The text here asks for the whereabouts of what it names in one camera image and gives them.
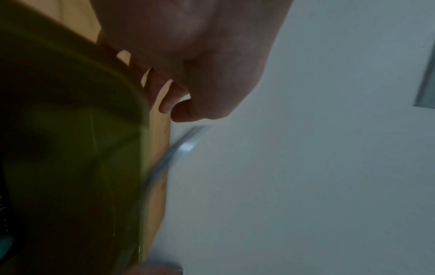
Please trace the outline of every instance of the white wall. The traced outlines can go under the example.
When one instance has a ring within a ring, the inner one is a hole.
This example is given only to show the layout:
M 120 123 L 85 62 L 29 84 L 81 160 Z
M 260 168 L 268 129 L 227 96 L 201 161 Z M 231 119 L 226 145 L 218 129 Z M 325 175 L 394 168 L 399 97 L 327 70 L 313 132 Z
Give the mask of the white wall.
M 412 106 L 434 40 L 433 0 L 296 0 L 260 85 L 170 171 L 151 260 L 435 274 L 435 110 Z

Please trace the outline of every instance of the wooden surface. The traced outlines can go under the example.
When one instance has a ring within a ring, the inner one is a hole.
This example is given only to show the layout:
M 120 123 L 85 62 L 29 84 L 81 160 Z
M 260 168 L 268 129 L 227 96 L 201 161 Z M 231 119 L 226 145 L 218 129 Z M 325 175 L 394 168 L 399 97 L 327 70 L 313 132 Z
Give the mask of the wooden surface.
M 71 30 L 84 36 L 88 40 L 96 41 L 100 25 L 94 15 L 89 0 L 20 0 L 25 4 L 48 15 L 55 21 L 61 22 Z M 118 57 L 128 63 L 129 54 L 122 52 Z M 156 102 L 158 106 L 162 96 L 167 92 L 166 85 Z M 153 163 L 169 147 L 170 118 L 162 115 L 154 108 L 150 113 L 150 161 Z M 143 247 L 148 252 L 152 241 L 164 217 L 166 203 L 166 181 L 164 176 L 152 190 L 147 207 L 146 228 L 144 230 Z

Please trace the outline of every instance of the finger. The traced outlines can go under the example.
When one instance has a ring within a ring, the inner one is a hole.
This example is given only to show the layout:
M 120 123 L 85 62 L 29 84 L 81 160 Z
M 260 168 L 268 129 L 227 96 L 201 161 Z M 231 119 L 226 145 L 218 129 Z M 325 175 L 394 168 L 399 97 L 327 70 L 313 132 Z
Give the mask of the finger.
M 122 49 L 118 49 L 115 46 L 113 46 L 112 44 L 110 44 L 107 41 L 106 36 L 104 35 L 104 33 L 102 31 L 100 31 L 98 33 L 96 44 L 98 46 L 100 46 L 106 53 L 108 53 L 111 56 L 116 56 L 122 51 Z
M 142 82 L 145 73 L 150 69 L 149 65 L 140 63 L 133 56 L 130 57 L 130 62 L 128 66 L 130 67 L 131 73 L 133 74 L 134 78 L 136 78 L 140 82 Z
M 187 89 L 180 87 L 177 83 L 172 82 L 169 87 L 168 93 L 162 99 L 162 102 L 159 106 L 159 111 L 162 114 L 169 113 L 172 108 L 177 104 L 180 100 L 183 99 L 186 95 L 189 94 Z
M 203 117 L 196 111 L 192 100 L 187 99 L 177 103 L 171 112 L 171 119 L 174 122 L 192 122 L 198 121 Z
M 148 72 L 148 76 L 145 81 L 145 95 L 150 105 L 150 110 L 153 107 L 157 96 L 159 95 L 162 87 L 169 81 L 167 77 L 157 73 L 153 68 Z
M 169 265 L 136 265 L 124 275 L 183 275 L 183 269 Z

